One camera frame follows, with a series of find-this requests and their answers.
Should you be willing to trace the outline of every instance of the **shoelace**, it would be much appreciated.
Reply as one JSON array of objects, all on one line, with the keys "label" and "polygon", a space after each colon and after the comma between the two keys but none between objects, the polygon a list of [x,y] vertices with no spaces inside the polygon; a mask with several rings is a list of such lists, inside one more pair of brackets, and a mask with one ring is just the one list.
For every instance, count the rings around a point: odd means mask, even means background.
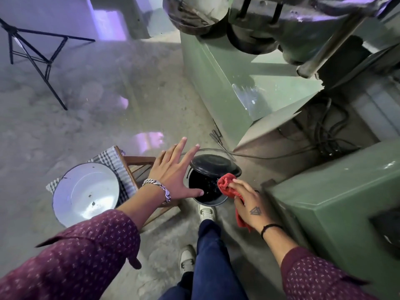
[{"label": "shoelace", "polygon": [[202,211],[201,211],[201,214],[202,214],[204,217],[212,218],[212,216],[213,216],[213,215],[212,215],[212,211],[213,211],[213,210],[207,208],[207,209],[202,210]]},{"label": "shoelace", "polygon": [[185,260],[184,262],[182,262],[182,268],[183,268],[183,270],[184,271],[186,271],[186,268],[187,267],[191,267],[191,266],[193,266],[193,263],[194,261],[193,261],[193,259],[188,259],[188,260]]}]

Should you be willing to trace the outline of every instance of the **black metal stand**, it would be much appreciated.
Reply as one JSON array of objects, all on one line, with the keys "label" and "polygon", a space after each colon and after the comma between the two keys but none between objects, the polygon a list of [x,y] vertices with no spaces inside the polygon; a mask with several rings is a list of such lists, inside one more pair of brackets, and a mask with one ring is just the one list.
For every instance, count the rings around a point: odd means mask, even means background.
[{"label": "black metal stand", "polygon": [[[90,42],[95,42],[96,40],[88,39],[88,38],[81,38],[81,37],[74,37],[74,36],[71,36],[71,35],[52,34],[52,33],[43,32],[43,31],[24,30],[24,29],[21,29],[21,28],[16,28],[15,26],[8,25],[2,19],[0,19],[0,24],[1,24],[1,27],[4,28],[4,30],[7,31],[7,33],[8,33],[8,46],[9,46],[9,50],[10,50],[10,62],[11,62],[11,64],[14,64],[14,55],[18,55],[20,57],[24,57],[24,58],[29,59],[29,61],[35,67],[35,69],[37,70],[39,75],[42,77],[44,83],[46,83],[46,85],[49,87],[49,89],[51,90],[53,95],[56,97],[58,102],[61,104],[63,109],[68,110],[67,107],[65,106],[65,104],[63,103],[63,101],[57,95],[56,91],[53,89],[53,87],[49,83],[51,65],[53,64],[54,60],[56,59],[56,57],[58,56],[58,54],[60,53],[60,51],[64,47],[64,45],[67,42],[68,38],[69,39],[75,39],[75,40],[90,41]],[[56,51],[51,56],[51,58],[47,59],[35,47],[33,47],[27,40],[25,40],[18,32],[24,32],[24,33],[29,33],[29,34],[38,34],[38,35],[50,35],[50,36],[53,36],[53,37],[63,38],[63,40],[61,41],[60,45],[57,47]],[[13,48],[12,48],[13,39],[23,49],[24,53],[21,53],[21,52],[13,50]],[[31,50],[33,50],[33,52],[36,53],[36,55],[38,55],[39,57],[31,56],[22,43],[24,43]],[[40,62],[40,63],[45,63],[47,65],[44,75],[41,72],[40,68],[36,65],[35,61]]]}]

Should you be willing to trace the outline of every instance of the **dark liquid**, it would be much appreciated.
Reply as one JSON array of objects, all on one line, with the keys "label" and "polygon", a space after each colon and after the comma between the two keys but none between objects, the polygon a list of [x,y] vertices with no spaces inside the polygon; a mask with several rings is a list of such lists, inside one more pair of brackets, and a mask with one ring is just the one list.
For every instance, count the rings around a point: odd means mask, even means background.
[{"label": "dark liquid", "polygon": [[204,195],[197,197],[196,200],[199,202],[210,203],[218,199],[222,193],[217,185],[218,178],[211,178],[192,170],[189,176],[189,187],[199,188],[204,191]]}]

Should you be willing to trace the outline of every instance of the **patterned shirt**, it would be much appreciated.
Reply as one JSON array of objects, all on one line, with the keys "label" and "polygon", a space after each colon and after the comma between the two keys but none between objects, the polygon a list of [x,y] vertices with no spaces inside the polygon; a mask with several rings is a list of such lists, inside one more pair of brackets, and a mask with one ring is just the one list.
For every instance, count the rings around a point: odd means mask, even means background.
[{"label": "patterned shirt", "polygon": [[[100,299],[126,259],[136,268],[140,235],[119,210],[80,222],[40,246],[49,245],[0,280],[0,299]],[[281,266],[288,299],[375,299],[350,277],[305,248],[292,249]]]}]

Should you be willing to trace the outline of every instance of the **wooden chair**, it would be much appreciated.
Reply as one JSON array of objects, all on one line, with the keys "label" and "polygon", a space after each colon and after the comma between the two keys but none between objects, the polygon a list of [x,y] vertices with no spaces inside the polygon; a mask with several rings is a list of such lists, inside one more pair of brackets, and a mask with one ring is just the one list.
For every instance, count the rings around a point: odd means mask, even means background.
[{"label": "wooden chair", "polygon": [[[135,186],[136,190],[139,190],[141,186],[137,185],[137,182],[133,176],[133,173],[141,169],[145,165],[153,166],[154,161],[156,161],[156,157],[140,157],[140,156],[123,156],[121,150],[118,146],[115,146],[118,156],[120,157],[125,169],[127,170],[133,185]],[[139,166],[133,170],[129,168],[129,166]],[[156,220],[158,217],[169,211],[171,208],[178,206],[178,201],[174,200],[168,204],[163,204],[148,218],[148,220],[144,223],[143,227],[149,224],[150,222]]]}]

